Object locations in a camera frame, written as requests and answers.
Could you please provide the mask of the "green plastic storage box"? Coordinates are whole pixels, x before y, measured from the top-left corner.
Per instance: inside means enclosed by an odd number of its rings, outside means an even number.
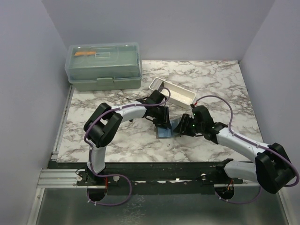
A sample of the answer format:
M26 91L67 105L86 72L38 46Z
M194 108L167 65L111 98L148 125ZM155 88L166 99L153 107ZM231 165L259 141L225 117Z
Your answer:
M76 52L95 55L75 57ZM68 81L78 91L138 89L142 80L139 44L71 45L65 63Z

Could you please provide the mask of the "orange item inside box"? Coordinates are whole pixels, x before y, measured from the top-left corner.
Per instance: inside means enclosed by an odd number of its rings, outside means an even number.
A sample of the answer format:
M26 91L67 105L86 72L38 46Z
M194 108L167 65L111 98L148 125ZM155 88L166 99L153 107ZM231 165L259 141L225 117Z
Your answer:
M91 56L91 55L95 55L96 52L95 51L82 51L82 52L76 52L74 54L75 57L79 57L79 56Z

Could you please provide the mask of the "beige card holder wallet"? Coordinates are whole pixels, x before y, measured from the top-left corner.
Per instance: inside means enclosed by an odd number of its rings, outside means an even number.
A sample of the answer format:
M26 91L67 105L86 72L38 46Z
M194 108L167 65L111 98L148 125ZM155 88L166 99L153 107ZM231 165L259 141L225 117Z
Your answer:
M178 126L180 122L180 118L176 118L170 121L171 129L156 127L156 137L157 139L167 139L167 138L175 138L179 136L179 133L176 133L174 130Z

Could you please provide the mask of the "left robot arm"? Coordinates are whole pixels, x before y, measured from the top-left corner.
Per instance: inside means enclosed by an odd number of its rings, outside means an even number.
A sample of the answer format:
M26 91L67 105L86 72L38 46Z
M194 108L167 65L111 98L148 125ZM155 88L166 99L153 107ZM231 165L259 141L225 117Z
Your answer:
M134 119L147 119L155 127L171 129L169 108L165 104L171 97L160 91L153 91L150 96L140 98L132 103L119 106L110 106L101 103L84 125L84 142L89 145L89 156L86 174L93 185L99 185L106 179L105 152L107 145L114 139L121 123Z

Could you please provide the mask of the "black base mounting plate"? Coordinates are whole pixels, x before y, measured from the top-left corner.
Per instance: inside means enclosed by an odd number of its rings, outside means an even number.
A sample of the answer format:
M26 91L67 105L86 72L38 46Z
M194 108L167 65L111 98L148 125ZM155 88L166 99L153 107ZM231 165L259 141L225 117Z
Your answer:
M180 195L218 194L231 199L238 187L248 180L239 175L230 178L224 172L222 162L179 163L107 163L100 177L95 176L83 163L57 163L51 161L48 168L73 172L75 187L84 188L92 200L99 201L105 195Z

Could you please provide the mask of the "aluminium rail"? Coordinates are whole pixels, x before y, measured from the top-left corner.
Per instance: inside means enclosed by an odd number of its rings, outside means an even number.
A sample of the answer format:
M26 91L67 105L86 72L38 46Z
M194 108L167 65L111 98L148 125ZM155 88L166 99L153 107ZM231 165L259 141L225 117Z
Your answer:
M42 169L37 188L75 188L75 169Z

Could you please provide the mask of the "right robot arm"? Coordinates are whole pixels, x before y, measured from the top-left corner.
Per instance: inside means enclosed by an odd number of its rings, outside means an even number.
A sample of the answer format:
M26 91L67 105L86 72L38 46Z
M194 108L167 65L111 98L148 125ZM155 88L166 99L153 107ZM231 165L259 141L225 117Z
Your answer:
M214 122L209 110L203 105L193 107L192 114L182 115L174 129L176 133L191 137L202 135L206 140L228 147L249 159L248 163L233 159L223 161L221 169L215 173L218 182L225 184L232 178L250 180L271 194L299 183L299 173L280 144L255 142L235 133L229 125Z

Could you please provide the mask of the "white rectangular card tray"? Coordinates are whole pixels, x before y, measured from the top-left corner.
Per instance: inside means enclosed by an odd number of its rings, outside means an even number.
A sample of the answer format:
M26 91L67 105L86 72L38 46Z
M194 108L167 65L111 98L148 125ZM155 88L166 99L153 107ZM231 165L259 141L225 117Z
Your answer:
M184 109L188 109L196 97L196 93L158 77L154 78L149 85L151 91L159 90L162 94L168 96L169 93L165 88L171 93L168 102Z

